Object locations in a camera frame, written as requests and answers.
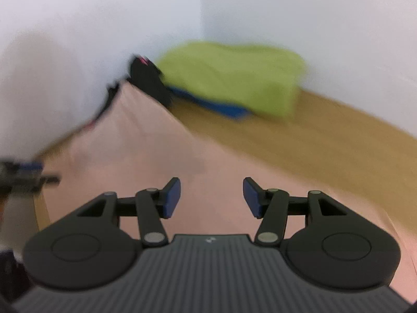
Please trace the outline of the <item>black garment with pink trim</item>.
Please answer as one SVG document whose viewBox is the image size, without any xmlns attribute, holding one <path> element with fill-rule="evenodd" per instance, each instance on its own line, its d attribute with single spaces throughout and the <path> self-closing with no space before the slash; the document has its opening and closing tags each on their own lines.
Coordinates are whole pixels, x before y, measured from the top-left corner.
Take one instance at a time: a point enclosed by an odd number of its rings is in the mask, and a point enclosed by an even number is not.
<svg viewBox="0 0 417 313">
<path fill-rule="evenodd" d="M 168 109 L 172 104 L 172 97 L 169 89 L 162 82 L 162 77 L 161 70 L 149 58 L 135 56 L 129 63 L 129 74 L 125 81 Z M 104 103 L 85 126 L 86 128 L 92 127 L 109 110 L 120 89 L 121 82 L 119 81 L 107 87 L 107 96 Z"/>
</svg>

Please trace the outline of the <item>blue folded garment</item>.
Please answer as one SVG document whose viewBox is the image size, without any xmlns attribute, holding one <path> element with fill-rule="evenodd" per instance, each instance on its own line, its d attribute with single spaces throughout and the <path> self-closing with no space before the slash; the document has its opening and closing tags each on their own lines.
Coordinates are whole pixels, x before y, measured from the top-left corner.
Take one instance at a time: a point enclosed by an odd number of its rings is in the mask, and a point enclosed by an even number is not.
<svg viewBox="0 0 417 313">
<path fill-rule="evenodd" d="M 181 90 L 173 86 L 170 86 L 168 89 L 171 92 L 171 94 L 173 94 L 177 98 L 188 100 L 205 109 L 218 113 L 222 116 L 229 117 L 231 119 L 240 119 L 251 114 L 251 112 L 248 109 L 239 105 L 220 103 L 215 101 L 209 101 L 203 98 L 198 98 L 187 91 Z"/>
</svg>

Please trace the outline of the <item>green folded garment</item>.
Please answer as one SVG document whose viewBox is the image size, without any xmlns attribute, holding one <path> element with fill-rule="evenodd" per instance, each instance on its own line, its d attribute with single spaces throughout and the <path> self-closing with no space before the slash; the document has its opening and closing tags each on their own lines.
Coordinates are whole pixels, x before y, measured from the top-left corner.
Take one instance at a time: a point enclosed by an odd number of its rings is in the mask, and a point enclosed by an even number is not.
<svg viewBox="0 0 417 313">
<path fill-rule="evenodd" d="M 157 66 L 163 82 L 180 93 L 280 118 L 293 116 L 306 70 L 291 50 L 213 42 L 174 47 Z"/>
</svg>

